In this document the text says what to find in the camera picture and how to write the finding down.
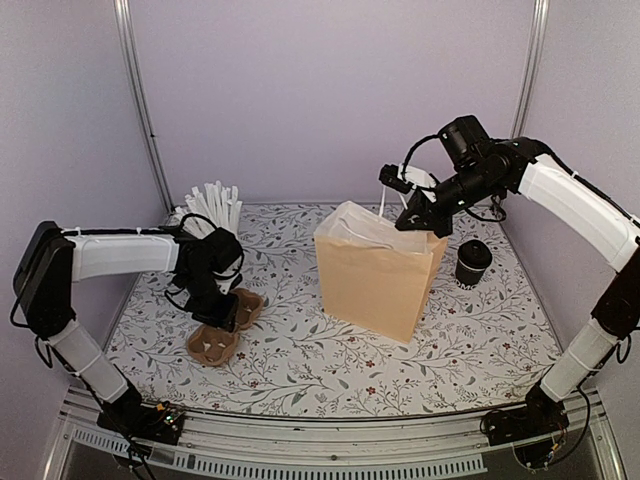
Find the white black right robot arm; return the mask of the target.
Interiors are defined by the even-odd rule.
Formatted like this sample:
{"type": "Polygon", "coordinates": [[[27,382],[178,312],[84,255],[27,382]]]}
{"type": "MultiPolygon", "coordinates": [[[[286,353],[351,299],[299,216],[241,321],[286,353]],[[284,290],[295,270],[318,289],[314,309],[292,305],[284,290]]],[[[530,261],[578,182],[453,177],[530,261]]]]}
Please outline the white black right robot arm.
{"type": "Polygon", "coordinates": [[[531,386],[516,409],[486,413],[481,432],[492,446],[536,437],[519,462],[540,469],[564,460],[565,400],[620,353],[639,329],[639,218],[571,169],[541,140],[490,136],[474,115],[457,117],[416,141],[379,179],[410,199],[395,222],[400,231],[451,234],[453,217],[491,197],[519,195],[540,206],[587,244],[610,268],[611,281],[559,358],[531,386]]]}

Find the black paper coffee cup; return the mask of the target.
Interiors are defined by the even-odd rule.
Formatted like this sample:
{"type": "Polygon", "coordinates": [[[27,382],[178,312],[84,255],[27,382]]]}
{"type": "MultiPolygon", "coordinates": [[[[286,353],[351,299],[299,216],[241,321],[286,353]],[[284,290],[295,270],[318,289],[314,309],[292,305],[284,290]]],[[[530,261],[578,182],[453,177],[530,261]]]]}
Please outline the black paper coffee cup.
{"type": "Polygon", "coordinates": [[[463,290],[474,290],[481,282],[489,265],[469,265],[458,259],[455,268],[456,285],[463,290]]]}

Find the kraft paper takeout bag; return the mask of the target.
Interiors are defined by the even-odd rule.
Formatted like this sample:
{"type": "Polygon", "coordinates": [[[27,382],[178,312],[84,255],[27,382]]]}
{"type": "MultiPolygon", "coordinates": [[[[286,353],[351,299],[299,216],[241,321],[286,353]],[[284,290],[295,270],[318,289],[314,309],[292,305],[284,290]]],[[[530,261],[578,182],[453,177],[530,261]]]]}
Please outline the kraft paper takeout bag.
{"type": "Polygon", "coordinates": [[[352,201],[315,229],[324,312],[407,344],[448,246],[431,231],[402,232],[352,201]]]}

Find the brown pulp cup carrier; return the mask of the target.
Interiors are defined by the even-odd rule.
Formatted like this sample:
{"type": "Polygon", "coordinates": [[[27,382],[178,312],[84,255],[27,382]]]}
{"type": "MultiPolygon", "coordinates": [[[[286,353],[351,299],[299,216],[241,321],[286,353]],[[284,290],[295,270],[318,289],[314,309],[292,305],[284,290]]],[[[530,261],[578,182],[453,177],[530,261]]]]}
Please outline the brown pulp cup carrier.
{"type": "Polygon", "coordinates": [[[239,298],[234,328],[228,332],[207,325],[198,327],[186,342],[189,356],[201,365],[219,367],[236,351],[240,333],[253,326],[265,305],[263,297],[245,288],[232,290],[239,298]]]}

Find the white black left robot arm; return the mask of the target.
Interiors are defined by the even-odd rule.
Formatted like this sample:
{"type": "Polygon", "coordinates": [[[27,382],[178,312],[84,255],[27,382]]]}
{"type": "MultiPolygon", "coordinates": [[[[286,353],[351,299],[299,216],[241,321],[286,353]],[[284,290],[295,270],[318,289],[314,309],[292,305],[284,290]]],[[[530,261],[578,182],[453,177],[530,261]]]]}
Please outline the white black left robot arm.
{"type": "Polygon", "coordinates": [[[32,332],[46,365],[59,360],[78,378],[100,408],[99,427],[125,439],[177,444],[184,424],[180,407],[169,401],[153,406],[110,361],[79,322],[72,306],[75,285],[94,279],[144,273],[168,273],[168,301],[180,293],[179,310],[204,326],[233,331],[239,299],[232,293],[245,254],[236,236],[213,226],[198,238],[184,225],[137,229],[63,229],[54,221],[34,231],[13,276],[15,302],[21,314],[15,327],[32,332]]]}

